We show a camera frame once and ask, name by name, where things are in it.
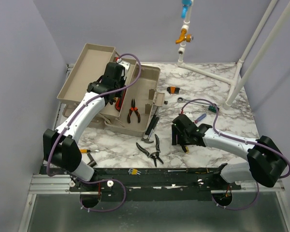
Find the yellow black screwdriver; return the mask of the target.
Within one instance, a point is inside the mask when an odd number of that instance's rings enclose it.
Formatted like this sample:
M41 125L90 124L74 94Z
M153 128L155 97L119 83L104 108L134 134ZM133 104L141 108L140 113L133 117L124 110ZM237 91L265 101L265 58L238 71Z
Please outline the yellow black screwdriver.
M189 149L187 146L183 146L182 149L186 154L189 153Z

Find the chrome ratchet wrench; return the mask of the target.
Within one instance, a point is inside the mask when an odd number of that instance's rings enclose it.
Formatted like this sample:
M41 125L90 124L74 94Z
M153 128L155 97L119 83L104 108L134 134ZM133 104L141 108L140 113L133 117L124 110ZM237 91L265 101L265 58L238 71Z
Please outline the chrome ratchet wrench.
M185 98L182 98L182 97L178 97L177 98L177 102L178 103L188 103L189 100L185 99ZM190 104L200 105L200 106L210 106L208 103L203 103L203 102L200 102L200 101L191 101Z

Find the orange brass faucet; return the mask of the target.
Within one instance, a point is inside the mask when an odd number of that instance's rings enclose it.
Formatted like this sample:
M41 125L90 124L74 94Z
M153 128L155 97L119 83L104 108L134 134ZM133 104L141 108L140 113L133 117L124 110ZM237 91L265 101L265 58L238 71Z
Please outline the orange brass faucet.
M188 34L188 30L185 28L181 29L181 33L179 38L175 41L176 44L180 44L182 42L187 42L190 43L193 41L193 35L192 34Z

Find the aluminium extrusion frame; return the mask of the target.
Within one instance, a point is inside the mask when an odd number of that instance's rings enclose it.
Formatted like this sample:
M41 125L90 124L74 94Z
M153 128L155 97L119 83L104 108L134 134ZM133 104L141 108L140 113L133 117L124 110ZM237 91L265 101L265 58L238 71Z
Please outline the aluminium extrusion frame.
M19 229L25 208L32 175L39 170L43 159L42 134L52 128L58 113L57 94L61 89L66 72L65 62L18 65L20 87L14 116L15 147L13 202L10 204L14 215L10 232Z

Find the black metal l bracket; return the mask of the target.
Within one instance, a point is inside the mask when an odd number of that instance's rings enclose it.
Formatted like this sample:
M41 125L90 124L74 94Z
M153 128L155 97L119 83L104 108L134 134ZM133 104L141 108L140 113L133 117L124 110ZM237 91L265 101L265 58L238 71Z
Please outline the black metal l bracket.
M96 161L94 160L94 158L92 157L92 155L90 153L87 153L87 156L89 158L89 163L88 166L90 167L94 167L97 165Z

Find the black mounting rail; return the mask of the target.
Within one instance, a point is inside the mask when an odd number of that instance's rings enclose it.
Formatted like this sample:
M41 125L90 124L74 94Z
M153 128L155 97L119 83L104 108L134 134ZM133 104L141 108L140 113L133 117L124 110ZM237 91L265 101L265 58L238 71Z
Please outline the black mounting rail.
M70 182L70 191L81 196L116 202L127 201L210 201L212 193L228 193L240 190L235 183L221 183L213 180L218 168L188 168L213 171L209 174L167 172L187 168L139 168L140 175L128 174L128 168L97 168L91 180L85 184L77 179Z

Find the black handled claw hammer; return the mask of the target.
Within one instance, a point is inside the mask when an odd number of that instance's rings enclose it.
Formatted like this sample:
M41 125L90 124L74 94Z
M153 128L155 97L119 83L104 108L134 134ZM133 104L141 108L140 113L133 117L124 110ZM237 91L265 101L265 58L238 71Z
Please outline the black handled claw hammer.
M150 136L151 136L156 124L158 123L159 117L157 117L157 115L158 115L159 109L160 109L160 107L156 108L156 111L155 111L155 113L154 113L154 115L153 115L153 117L152 117L152 119L151 119L151 121L149 123L147 131L145 132L145 137L143 137L141 139L141 141L143 141L143 142L145 142L147 144L153 143L153 141L150 141Z

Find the yellow hex key set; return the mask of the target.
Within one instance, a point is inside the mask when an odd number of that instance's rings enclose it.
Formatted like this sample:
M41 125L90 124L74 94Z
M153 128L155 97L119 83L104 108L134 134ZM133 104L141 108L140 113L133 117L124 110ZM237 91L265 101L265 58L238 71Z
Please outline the yellow hex key set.
M130 174L130 175L140 175L141 174L141 171L139 171L137 169L134 169L134 168L130 168L128 170L128 174Z

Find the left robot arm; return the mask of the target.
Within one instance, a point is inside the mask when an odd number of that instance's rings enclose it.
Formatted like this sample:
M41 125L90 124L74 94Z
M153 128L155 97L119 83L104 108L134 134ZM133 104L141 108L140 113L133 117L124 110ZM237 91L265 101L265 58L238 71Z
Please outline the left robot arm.
M51 173L50 165L60 167L81 179L81 186L87 191L97 187L94 169L82 160L77 145L80 136L92 119L114 98L121 96L125 86L127 69L113 62L106 65L104 74L95 82L89 83L87 91L72 114L56 129L47 129L43 134L44 160L46 173Z

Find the long black screwdriver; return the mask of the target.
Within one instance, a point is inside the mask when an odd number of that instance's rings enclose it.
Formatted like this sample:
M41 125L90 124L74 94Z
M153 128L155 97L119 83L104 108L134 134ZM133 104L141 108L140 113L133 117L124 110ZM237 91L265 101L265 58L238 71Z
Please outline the long black screwdriver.
M184 169L184 170L167 170L167 172L185 172L185 173L196 173L196 174L209 174L213 171L210 171L208 169L206 170L197 170L197 169Z

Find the orange black needle-nose pliers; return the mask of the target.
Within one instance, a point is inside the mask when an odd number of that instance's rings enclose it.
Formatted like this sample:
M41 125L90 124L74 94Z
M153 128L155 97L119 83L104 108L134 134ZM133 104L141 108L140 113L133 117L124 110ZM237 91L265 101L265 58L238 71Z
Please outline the orange black needle-nose pliers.
M136 107L135 99L131 100L131 107L129 109L129 113L128 113L128 116L127 116L127 122L129 124L131 123L131 115L132 115L133 112L135 112L135 114L137 115L138 123L140 123L141 122L141 116L140 116L140 113L138 111L138 108Z

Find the taupe plastic tool box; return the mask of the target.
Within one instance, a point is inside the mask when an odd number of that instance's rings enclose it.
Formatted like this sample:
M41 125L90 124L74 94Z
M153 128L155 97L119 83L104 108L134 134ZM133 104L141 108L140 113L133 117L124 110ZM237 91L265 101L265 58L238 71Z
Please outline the taupe plastic tool box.
M66 105L63 111L65 117L69 117L76 109L87 91L88 84L103 75L107 63L115 62L118 55L115 47L85 44L57 96L57 99ZM142 137L150 123L154 107L161 107L164 103L165 95L157 91L160 68L138 65L134 58L124 57L123 60L130 63L125 84L128 85L132 81L136 83L127 89L120 112L114 105L107 105L92 119L89 126ZM135 112L131 115L131 123L127 122L132 99L135 99L140 113L140 123Z

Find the red black utility knife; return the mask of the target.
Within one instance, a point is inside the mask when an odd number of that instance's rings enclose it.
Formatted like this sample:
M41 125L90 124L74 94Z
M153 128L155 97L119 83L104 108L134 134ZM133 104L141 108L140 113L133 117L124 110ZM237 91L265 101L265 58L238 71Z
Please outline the red black utility knife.
M116 104L115 104L115 109L118 112L121 111L122 104L123 104L123 101L124 101L124 98L125 98L125 94L126 94L126 92L124 91L124 93L122 94L122 96L117 98L117 101L116 101Z

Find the black orange hex key set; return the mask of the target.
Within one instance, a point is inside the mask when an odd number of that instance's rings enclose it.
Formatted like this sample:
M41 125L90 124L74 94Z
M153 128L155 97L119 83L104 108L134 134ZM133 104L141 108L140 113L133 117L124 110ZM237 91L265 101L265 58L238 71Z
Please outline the black orange hex key set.
M167 92L169 94L179 94L180 88L179 87L167 87Z

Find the small orange handled screwdriver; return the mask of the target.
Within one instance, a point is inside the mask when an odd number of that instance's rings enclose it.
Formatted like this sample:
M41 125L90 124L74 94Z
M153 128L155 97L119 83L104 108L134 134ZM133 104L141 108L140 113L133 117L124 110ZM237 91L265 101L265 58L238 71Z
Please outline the small orange handled screwdriver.
M80 149L80 152L83 154L87 153L97 153L99 150L90 150L90 149Z

